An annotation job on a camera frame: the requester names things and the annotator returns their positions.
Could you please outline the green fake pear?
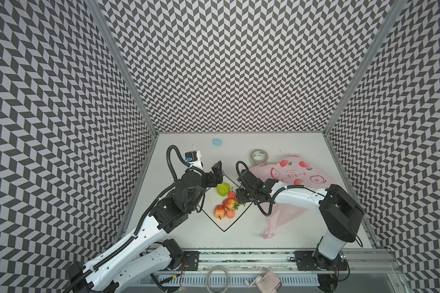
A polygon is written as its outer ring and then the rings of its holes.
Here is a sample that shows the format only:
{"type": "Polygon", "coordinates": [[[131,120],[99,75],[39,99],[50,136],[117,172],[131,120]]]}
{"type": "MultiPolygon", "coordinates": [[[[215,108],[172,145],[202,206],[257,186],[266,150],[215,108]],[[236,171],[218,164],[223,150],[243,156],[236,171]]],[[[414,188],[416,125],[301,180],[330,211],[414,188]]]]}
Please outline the green fake pear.
{"type": "Polygon", "coordinates": [[[217,185],[216,191],[220,196],[224,197],[229,194],[229,192],[231,191],[231,187],[227,183],[221,183],[217,185]]]}

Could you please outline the fake red yellow mango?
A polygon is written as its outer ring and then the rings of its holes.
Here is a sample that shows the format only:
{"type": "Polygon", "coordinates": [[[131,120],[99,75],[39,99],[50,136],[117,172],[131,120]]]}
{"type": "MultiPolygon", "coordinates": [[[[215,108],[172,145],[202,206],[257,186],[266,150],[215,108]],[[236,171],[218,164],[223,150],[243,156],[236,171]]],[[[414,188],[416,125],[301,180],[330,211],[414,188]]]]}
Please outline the fake red yellow mango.
{"type": "Polygon", "coordinates": [[[239,207],[239,203],[236,199],[226,199],[222,205],[229,211],[236,211],[239,207]]]}

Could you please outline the pink plastic bag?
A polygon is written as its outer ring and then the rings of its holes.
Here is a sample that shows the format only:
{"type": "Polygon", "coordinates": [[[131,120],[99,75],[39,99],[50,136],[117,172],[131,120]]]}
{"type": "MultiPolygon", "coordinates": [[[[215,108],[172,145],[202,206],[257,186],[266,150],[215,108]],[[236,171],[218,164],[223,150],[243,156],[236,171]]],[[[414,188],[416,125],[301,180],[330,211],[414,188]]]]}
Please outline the pink plastic bag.
{"type": "MultiPolygon", "coordinates": [[[[250,171],[262,181],[277,179],[287,185],[302,185],[308,189],[326,189],[336,183],[331,175],[298,155],[284,157],[275,164],[257,165],[250,171]]],[[[304,208],[275,204],[271,216],[266,220],[267,229],[263,238],[274,238],[279,228],[298,219],[306,212],[304,208]]]]}

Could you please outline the red fake fruit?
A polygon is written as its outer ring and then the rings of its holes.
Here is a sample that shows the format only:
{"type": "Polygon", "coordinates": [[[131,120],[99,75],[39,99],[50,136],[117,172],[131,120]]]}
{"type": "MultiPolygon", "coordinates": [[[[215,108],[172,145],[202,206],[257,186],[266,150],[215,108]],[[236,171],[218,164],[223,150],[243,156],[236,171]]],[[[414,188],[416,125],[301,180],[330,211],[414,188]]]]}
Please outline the red fake fruit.
{"type": "Polygon", "coordinates": [[[214,217],[217,219],[223,219],[226,217],[226,209],[222,205],[217,205],[214,210],[214,217]]]}

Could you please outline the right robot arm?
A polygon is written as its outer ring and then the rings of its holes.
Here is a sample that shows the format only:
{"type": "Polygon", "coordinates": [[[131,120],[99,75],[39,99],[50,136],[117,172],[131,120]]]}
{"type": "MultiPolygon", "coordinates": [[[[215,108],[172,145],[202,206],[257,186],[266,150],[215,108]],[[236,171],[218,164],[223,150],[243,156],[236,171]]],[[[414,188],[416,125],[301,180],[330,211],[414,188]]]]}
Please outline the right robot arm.
{"type": "Polygon", "coordinates": [[[339,269],[343,247],[360,240],[358,231],[364,210],[359,202],[336,184],[326,189],[309,189],[277,179],[262,181],[253,175],[243,161],[238,161],[235,168],[240,183],[236,191],[238,202],[252,202],[265,217],[270,217],[274,205],[278,204],[320,213],[327,230],[311,254],[312,263],[319,271],[339,269]]]}

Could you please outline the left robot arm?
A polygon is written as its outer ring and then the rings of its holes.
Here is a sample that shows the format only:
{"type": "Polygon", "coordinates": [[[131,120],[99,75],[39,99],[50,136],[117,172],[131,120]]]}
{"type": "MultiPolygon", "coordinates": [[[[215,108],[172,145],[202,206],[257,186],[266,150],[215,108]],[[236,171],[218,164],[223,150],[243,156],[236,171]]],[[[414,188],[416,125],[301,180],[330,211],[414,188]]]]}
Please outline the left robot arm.
{"type": "Polygon", "coordinates": [[[197,210],[208,189],[223,181],[222,162],[207,173],[199,151],[184,156],[175,145],[166,151],[172,184],[142,214],[135,229],[107,251],[67,269],[66,293],[121,293],[136,281],[164,269],[180,267],[184,251],[166,236],[197,210]]]}

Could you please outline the white square mat black border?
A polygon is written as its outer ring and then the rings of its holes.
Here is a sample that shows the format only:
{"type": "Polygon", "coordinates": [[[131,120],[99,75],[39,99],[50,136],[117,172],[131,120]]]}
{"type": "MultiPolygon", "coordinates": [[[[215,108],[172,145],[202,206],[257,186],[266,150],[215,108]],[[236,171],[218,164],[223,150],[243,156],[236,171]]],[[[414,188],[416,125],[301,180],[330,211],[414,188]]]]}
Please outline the white square mat black border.
{"type": "Polygon", "coordinates": [[[237,184],[223,175],[222,183],[209,188],[204,201],[199,204],[202,212],[222,231],[226,232],[238,222],[251,203],[240,203],[237,184]]]}

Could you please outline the light blue soap piece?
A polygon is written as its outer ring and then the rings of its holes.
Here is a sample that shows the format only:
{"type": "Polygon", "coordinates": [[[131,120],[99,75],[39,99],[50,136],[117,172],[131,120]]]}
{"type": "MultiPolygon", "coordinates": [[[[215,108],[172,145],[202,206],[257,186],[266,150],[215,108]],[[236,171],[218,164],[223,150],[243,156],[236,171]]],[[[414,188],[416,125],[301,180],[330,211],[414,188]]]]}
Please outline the light blue soap piece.
{"type": "Polygon", "coordinates": [[[215,138],[215,139],[212,140],[212,143],[213,143],[213,145],[220,147],[222,145],[222,140],[218,139],[218,138],[215,138]]]}

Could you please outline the clear tape roll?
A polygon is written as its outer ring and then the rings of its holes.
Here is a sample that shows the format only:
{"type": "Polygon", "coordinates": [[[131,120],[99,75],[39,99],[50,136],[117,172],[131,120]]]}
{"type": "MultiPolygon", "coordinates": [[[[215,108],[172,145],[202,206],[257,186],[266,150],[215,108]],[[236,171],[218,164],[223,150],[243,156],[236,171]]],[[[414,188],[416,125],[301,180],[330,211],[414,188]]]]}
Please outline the clear tape roll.
{"type": "Polygon", "coordinates": [[[269,155],[266,151],[255,149],[249,154],[249,162],[252,166],[261,166],[268,163],[269,155]]]}

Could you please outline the pink box on ledge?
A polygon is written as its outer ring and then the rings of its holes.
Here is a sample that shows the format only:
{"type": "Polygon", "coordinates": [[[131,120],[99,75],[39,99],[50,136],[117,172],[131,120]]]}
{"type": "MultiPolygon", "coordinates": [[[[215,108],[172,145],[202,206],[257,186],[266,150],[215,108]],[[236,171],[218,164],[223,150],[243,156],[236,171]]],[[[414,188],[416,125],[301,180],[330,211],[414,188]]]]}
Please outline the pink box on ledge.
{"type": "Polygon", "coordinates": [[[272,270],[264,275],[258,275],[252,281],[245,280],[244,284],[248,288],[255,286],[260,293],[277,293],[282,287],[281,280],[272,270]]]}

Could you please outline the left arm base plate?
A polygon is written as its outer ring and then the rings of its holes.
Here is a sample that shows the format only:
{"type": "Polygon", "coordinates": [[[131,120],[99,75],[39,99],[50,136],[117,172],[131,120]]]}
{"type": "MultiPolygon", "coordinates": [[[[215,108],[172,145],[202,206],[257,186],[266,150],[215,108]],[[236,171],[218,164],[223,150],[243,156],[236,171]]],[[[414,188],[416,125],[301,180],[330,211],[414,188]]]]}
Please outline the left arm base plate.
{"type": "Polygon", "coordinates": [[[197,271],[200,251],[188,250],[176,255],[167,267],[170,271],[197,271]]]}

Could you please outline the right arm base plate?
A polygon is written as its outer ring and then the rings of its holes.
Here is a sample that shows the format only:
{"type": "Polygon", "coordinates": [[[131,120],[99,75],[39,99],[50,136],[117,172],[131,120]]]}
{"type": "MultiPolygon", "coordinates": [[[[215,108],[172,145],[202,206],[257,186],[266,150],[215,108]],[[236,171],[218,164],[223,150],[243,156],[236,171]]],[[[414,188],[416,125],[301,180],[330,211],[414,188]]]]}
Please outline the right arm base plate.
{"type": "Polygon", "coordinates": [[[317,250],[298,250],[289,258],[297,265],[299,271],[346,271],[349,269],[347,260],[337,255],[333,260],[319,254],[317,250]]]}

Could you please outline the aluminium front rail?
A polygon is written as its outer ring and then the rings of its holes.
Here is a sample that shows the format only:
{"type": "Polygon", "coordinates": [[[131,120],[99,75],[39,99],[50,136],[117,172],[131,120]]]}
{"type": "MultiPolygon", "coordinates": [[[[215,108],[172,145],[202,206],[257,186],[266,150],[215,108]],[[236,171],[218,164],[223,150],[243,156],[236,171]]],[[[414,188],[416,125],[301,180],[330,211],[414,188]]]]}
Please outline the aluminium front rail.
{"type": "MultiPolygon", "coordinates": [[[[275,273],[334,273],[332,271],[299,271],[289,260],[298,250],[312,249],[193,249],[200,251],[197,271],[207,272],[221,266],[228,273],[253,273],[272,270],[275,273]]],[[[344,273],[402,273],[402,267],[388,249],[343,249],[340,255],[347,260],[349,269],[344,273]]]]}

